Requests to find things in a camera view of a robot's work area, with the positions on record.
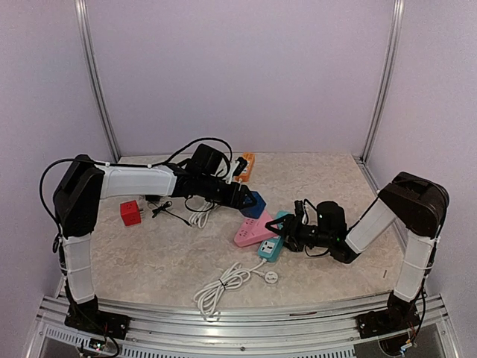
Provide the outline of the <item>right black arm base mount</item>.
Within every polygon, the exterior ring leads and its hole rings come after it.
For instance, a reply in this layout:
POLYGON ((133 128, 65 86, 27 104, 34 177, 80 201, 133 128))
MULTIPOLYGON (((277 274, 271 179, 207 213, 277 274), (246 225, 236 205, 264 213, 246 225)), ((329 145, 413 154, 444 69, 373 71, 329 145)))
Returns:
POLYGON ((383 310, 372 310, 358 315, 356 324, 361 339, 381 336, 409 328, 409 325, 420 323, 417 314, 416 298, 409 302, 398 298, 391 292, 387 306, 383 310))

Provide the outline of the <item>red cube adapter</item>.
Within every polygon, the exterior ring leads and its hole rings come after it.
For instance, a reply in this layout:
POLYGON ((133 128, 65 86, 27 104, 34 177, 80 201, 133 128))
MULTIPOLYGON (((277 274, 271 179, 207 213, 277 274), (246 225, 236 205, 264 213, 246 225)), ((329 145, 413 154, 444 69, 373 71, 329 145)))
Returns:
POLYGON ((142 223, 144 208, 136 200, 120 203, 120 216, 125 227, 131 227, 142 223))

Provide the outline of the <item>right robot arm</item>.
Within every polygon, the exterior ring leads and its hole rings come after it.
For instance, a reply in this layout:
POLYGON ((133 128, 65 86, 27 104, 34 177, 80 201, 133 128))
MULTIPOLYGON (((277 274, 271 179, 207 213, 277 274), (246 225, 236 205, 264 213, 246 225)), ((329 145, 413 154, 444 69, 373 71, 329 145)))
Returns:
POLYGON ((310 224, 304 202, 296 201, 293 213, 269 221, 265 227, 282 237, 292 252, 322 248, 334 260, 350 264, 390 227, 402 225, 407 231, 403 261, 381 315, 383 327, 396 331, 410 319, 432 270, 449 204, 449 193, 439 183, 400 172, 352 225, 346 223, 344 208, 335 201, 315 205, 317 222, 310 224))

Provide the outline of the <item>orange power strip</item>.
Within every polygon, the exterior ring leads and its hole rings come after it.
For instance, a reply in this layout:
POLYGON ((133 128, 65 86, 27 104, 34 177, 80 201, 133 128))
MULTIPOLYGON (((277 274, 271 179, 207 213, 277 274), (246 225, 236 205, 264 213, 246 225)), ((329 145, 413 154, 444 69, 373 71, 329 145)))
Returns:
POLYGON ((247 166, 237 177, 238 181, 241 183, 246 183, 250 180, 251 172, 255 163, 256 156, 254 153, 245 152, 242 157, 247 161, 247 166))

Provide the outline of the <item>black plug adapter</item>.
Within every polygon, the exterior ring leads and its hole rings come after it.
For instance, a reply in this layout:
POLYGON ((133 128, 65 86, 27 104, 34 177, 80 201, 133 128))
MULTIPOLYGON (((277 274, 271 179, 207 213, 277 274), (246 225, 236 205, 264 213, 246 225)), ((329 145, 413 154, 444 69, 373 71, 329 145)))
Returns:
POLYGON ((145 195, 145 200, 151 203, 159 203, 161 201, 160 195, 145 195))

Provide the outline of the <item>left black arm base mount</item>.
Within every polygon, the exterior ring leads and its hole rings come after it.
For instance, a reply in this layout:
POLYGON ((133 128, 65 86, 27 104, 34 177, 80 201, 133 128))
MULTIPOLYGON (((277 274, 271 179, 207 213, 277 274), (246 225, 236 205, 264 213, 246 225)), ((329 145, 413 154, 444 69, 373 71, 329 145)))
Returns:
POLYGON ((77 304, 69 298, 69 310, 64 321, 67 327, 121 340, 127 335, 129 323, 127 315, 100 310, 96 297, 84 304, 77 304))

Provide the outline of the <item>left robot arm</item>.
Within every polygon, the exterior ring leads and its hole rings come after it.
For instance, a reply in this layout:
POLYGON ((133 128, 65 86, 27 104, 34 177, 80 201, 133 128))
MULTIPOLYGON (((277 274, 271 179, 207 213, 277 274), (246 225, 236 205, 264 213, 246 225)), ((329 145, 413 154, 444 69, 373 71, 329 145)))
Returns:
POLYGON ((68 298, 77 305, 74 317, 90 332, 104 325, 104 314, 95 308, 91 238, 105 204, 121 198, 199 197, 252 219, 265 207, 258 192, 234 179, 246 166, 244 158, 204 143, 182 160, 172 154, 158 163, 106 163, 81 154, 66 162, 69 167, 52 198, 58 228, 54 248, 60 253, 68 298))

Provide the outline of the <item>pink power strip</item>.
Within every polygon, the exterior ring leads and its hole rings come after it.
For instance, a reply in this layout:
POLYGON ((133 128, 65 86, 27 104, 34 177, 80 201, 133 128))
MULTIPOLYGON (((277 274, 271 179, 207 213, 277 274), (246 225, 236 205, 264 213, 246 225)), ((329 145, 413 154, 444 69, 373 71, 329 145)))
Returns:
POLYGON ((267 210, 258 219, 246 218, 234 237, 235 245, 244 248, 277 237, 265 227, 265 224, 271 220, 272 217, 267 210))

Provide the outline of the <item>blue cube adapter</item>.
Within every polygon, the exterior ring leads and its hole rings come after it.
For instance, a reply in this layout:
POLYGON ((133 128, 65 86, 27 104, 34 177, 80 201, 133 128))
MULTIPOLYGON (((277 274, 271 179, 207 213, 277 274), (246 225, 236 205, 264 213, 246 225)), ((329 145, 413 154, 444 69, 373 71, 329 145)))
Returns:
POLYGON ((255 193, 255 196, 256 196, 256 199, 257 199, 257 205, 255 207, 255 211, 253 213, 241 213, 244 217, 246 218, 250 218, 250 219, 258 219, 261 214, 263 213, 264 209, 265 209, 265 206, 266 206, 266 203, 264 201, 264 199, 262 198, 262 196, 257 192, 257 191, 254 191, 255 193))

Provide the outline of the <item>teal power strip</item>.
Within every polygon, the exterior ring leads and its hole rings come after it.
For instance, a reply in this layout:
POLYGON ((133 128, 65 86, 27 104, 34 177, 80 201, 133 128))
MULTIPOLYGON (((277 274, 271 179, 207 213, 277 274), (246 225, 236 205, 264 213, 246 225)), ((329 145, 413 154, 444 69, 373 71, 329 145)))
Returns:
POLYGON ((271 215, 267 211, 264 211, 256 227, 258 230, 258 238, 261 239, 257 254, 259 259, 265 260, 268 263, 275 263, 277 261, 284 242, 280 235, 275 234, 265 227, 265 224, 272 219, 271 215))

